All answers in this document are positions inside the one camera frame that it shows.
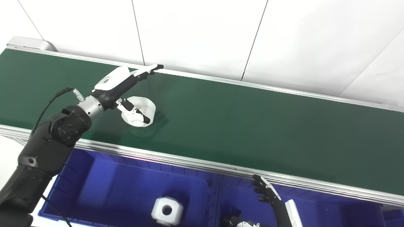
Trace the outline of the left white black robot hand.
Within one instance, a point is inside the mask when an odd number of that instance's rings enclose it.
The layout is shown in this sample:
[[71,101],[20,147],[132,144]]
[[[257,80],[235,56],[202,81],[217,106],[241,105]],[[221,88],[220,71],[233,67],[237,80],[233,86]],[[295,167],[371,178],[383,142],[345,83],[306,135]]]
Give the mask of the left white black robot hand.
[[123,99],[122,95],[138,82],[147,79],[147,76],[154,75],[156,70],[163,68],[164,66],[161,64],[154,64],[130,72],[126,66],[118,67],[95,85],[91,96],[97,99],[104,110],[118,108],[125,115],[149,124],[151,122],[150,118],[136,108],[128,99]]

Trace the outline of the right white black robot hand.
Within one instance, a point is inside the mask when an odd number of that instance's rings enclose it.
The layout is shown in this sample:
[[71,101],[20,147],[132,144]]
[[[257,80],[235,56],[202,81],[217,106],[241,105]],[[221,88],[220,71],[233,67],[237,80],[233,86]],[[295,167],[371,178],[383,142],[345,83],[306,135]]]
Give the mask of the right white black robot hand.
[[[271,206],[276,224],[278,227],[302,227],[302,221],[294,200],[284,202],[274,186],[264,177],[258,174],[252,175],[252,185],[254,192],[258,194],[257,199],[261,203]],[[234,215],[224,215],[221,217],[221,227],[265,227],[263,223],[254,223],[239,218],[241,214],[237,211]]]

